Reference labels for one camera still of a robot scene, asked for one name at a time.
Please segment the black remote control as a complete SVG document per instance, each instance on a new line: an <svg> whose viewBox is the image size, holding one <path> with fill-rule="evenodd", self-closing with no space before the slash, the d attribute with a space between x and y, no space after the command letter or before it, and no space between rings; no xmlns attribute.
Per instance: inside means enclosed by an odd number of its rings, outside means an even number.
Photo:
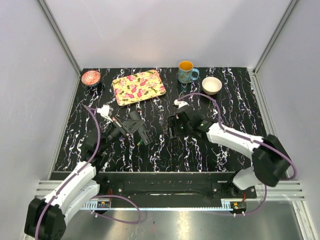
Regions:
<svg viewBox="0 0 320 240"><path fill-rule="evenodd" d="M144 145L147 146L153 142L151 135L148 132L147 127L144 123L141 124L137 131Z"/></svg>

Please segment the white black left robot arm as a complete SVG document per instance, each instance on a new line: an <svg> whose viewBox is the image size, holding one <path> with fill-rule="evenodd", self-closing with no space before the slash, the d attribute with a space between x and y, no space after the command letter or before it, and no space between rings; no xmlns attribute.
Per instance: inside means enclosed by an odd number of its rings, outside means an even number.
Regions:
<svg viewBox="0 0 320 240"><path fill-rule="evenodd" d="M151 143L145 122L137 111L128 119L114 116L109 119L109 131L102 133L94 116L96 129L87 132L83 142L84 155L66 179L43 198L34 198L28 205L24 233L36 240L60 240L69 221L92 199L96 206L89 207L95 214L106 212L112 193L108 179L99 172L107 162L103 154L120 137L137 132L145 145Z"/></svg>

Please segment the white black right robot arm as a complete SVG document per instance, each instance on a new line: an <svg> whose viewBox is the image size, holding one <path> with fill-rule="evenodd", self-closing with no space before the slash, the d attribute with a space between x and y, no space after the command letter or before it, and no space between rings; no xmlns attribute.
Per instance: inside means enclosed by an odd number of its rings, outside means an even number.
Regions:
<svg viewBox="0 0 320 240"><path fill-rule="evenodd" d="M217 120L204 120L184 111L168 118L171 138L190 136L232 149L251 160L251 166L237 171L229 180L228 194L239 198L249 187L263 184L275 187L290 166L289 156L279 139L254 136L226 127Z"/></svg>

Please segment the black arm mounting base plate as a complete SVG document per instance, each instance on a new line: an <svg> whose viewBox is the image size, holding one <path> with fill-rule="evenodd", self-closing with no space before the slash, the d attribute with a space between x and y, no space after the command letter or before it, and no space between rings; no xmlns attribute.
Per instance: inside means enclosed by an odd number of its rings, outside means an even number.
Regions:
<svg viewBox="0 0 320 240"><path fill-rule="evenodd" d="M106 172L97 175L98 195L120 195L130 199L151 196L209 199L257 198L255 187L237 190L229 180L232 172Z"/></svg>

